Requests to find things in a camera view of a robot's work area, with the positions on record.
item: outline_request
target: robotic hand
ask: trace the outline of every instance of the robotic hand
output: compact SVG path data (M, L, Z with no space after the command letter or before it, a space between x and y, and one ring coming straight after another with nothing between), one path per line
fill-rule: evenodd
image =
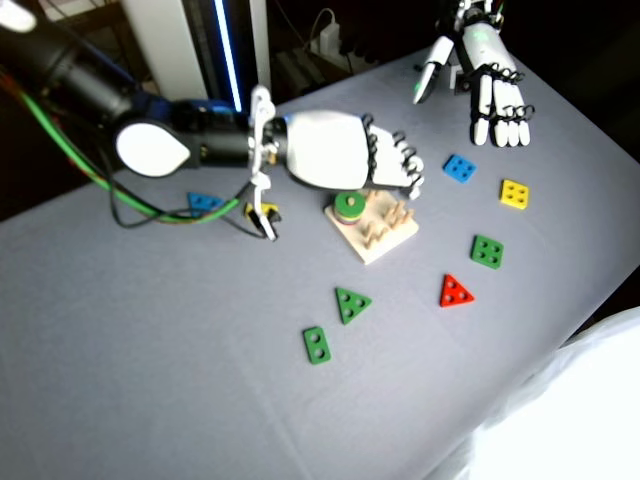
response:
M142 91L100 52L11 0L0 0L0 67L0 77L10 74L63 121L73 117L89 126L85 131L140 175L248 167L249 180L235 200L251 204L253 223L270 240L277 235L262 195L271 188L266 170L275 163L330 190L401 189L413 199L424 182L422 160L404 134L374 126L370 115L307 111L276 117L262 86L252 92L249 114L217 101L170 102Z
M474 88L473 102L477 102L471 115L474 143L484 145L491 124L497 146L528 145L529 121L535 108L524 103L518 88L524 74L516 70L500 39L502 7L493 12L492 4L493 0L460 0L446 9L437 24L443 35L424 63L413 103L424 101L433 91L434 82L455 47Z

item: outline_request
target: blue square block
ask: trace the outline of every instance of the blue square block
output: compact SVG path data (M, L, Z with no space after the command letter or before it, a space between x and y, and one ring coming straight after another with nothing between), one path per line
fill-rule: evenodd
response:
M444 164L444 171L460 183L467 183L477 168L473 163L460 155L452 155L449 161Z
M191 214L194 218L201 217L203 213L217 210L224 205L224 200L221 198L193 192L187 193L187 200L189 201L189 208L193 210L201 210L199 212L195 211Z

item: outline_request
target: green cable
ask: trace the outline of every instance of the green cable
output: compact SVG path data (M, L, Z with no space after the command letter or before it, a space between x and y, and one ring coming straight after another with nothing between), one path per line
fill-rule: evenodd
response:
M65 139L60 135L60 131L58 127L51 121L49 116L40 108L40 106L26 93L21 92L21 97L24 100L27 108L36 118L40 126L47 132L47 134L51 137L51 139L62 149L62 151L82 170L82 172L89 176L95 183L100 185L105 190L110 190L111 185L106 182L103 178L99 178L97 173L87 164L82 154L77 152L71 145L69 145ZM146 216L154 216L157 214L152 208L149 208L147 205L144 205L138 202L135 198L130 197L125 192L121 192L116 189L116 196L129 205L131 208L137 210ZM158 220L165 221L169 223L175 224L194 224L194 223L207 223L212 220L215 220L219 217L222 217L229 213L231 210L236 208L240 201L237 198L233 198L226 202L221 208L216 210L213 213L209 213L203 215L199 219L190 219L190 218L180 218L174 217L171 215L158 217Z

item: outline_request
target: gray tabletop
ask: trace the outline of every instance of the gray tabletop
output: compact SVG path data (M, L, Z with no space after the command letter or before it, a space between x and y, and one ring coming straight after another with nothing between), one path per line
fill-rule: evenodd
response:
M473 146L446 81L410 104L423 58L282 108L371 112L418 147L420 232L368 267L327 194L282 171L275 244L222 222L122 230L95 186L3 223L0 477L420 479L558 347L640 263L640 167L526 68L531 145ZM443 174L452 153L469 184ZM244 175L124 180L172 206ZM529 185L527 210L499 202L503 178ZM476 234L504 243L499 270L469 259ZM447 272L473 304L438 306ZM373 299L346 327L337 286ZM333 359L312 366L316 325Z

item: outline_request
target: green rectangle block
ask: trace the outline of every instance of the green rectangle block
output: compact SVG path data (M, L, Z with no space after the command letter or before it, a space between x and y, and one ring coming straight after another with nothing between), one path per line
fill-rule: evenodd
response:
M331 352L324 331L320 327L309 328L304 332L304 343L307 345L309 361L314 365L331 360Z
M476 235L471 251L471 259L485 267L497 270L502 264L504 245L482 235Z

